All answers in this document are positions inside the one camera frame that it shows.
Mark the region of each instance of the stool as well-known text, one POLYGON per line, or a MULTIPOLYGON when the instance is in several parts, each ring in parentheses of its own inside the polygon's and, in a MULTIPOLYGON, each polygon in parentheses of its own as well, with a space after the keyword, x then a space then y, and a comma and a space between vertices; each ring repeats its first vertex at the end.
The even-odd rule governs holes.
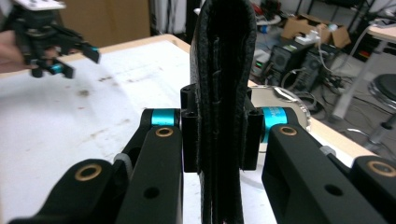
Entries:
MULTIPOLYGON (((369 84, 368 89, 375 99, 396 110, 396 74, 379 75, 369 84)), ((373 152, 378 151, 382 146, 382 138, 392 130, 392 126, 395 123, 396 113, 375 128, 368 136, 368 141, 363 146, 373 152)))

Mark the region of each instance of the floor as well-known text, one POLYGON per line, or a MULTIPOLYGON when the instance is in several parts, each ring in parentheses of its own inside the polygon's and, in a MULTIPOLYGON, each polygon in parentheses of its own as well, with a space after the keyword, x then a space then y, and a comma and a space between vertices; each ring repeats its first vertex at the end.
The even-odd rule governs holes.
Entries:
MULTIPOLYGON (((269 51, 269 49, 276 43, 276 35, 278 34, 258 34, 256 49, 269 51)), ((339 56, 339 62, 335 62, 333 67, 336 67, 336 65, 342 62, 345 57, 345 54, 339 56)), ((368 84, 377 75, 394 73, 394 71, 396 71, 395 62, 396 56, 389 55, 387 53, 381 54, 377 63, 370 69, 364 81, 358 87, 355 94, 356 98, 352 100, 351 106, 349 107, 344 120, 333 120, 331 116, 333 105, 336 103, 339 94, 334 93, 325 85, 318 86, 311 91, 311 93, 316 97, 318 102, 323 105, 323 109, 316 114, 313 113, 312 117, 322 121, 332 129, 363 146, 367 141, 367 137, 360 132, 370 133, 377 125, 386 121, 390 114, 394 112, 389 107, 379 103, 368 92, 368 84)), ((345 89, 350 85, 353 77, 359 73, 363 65, 363 62, 350 57, 346 66, 344 66, 344 69, 338 73, 338 75, 343 79, 345 89)), ((378 149, 377 154, 384 158, 396 160, 396 129, 391 130, 386 135, 383 139, 383 146, 378 149)))

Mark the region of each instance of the black pouch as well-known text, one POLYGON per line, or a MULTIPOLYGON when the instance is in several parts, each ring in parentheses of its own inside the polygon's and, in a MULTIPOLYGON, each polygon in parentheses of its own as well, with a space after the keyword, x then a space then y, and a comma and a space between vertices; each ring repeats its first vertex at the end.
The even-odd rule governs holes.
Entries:
POLYGON ((243 223, 239 182, 244 102, 256 40, 247 0, 206 0, 191 43, 203 223, 243 223))

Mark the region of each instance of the white desk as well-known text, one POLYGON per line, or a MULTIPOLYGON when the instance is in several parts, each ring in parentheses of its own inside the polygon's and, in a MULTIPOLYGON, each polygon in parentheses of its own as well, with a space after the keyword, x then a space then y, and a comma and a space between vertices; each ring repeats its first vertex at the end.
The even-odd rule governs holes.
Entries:
POLYGON ((350 102, 353 98, 353 94, 363 81, 369 69, 373 66, 373 64, 375 64, 379 55, 381 55, 381 53, 384 51, 384 48, 387 46, 388 42, 396 42, 396 27, 370 27, 368 34, 380 39, 381 42, 379 42, 379 45, 375 48, 372 55, 370 55, 369 60, 367 60, 361 71, 358 73, 358 76, 353 79, 352 85, 338 99, 337 104, 332 111, 332 117, 334 119, 344 119, 350 102))
MULTIPOLYGON (((0 75, 0 223, 32 216, 73 164, 112 161, 148 108, 179 107, 179 90, 190 84, 189 46, 171 35, 101 49, 99 64, 80 55, 63 60, 74 79, 28 71, 0 75)), ((312 120, 312 134, 352 159, 370 152, 312 120)), ((276 223, 258 170, 241 172, 246 223, 276 223)), ((184 222, 200 223, 200 185, 185 174, 184 222)))

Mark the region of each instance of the open cardboard box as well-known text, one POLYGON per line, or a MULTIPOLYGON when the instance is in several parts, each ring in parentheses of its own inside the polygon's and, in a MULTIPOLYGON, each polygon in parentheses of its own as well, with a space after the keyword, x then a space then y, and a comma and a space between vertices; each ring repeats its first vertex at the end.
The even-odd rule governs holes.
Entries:
POLYGON ((318 32, 321 37, 321 43, 333 44, 340 49, 350 44, 349 34, 344 25, 336 24, 338 28, 331 32, 327 28, 328 24, 334 23, 304 14, 296 17, 290 17, 286 22, 281 36, 287 39, 293 39, 294 37, 301 35, 300 33, 308 35, 311 30, 317 30, 320 28, 321 30, 318 32))

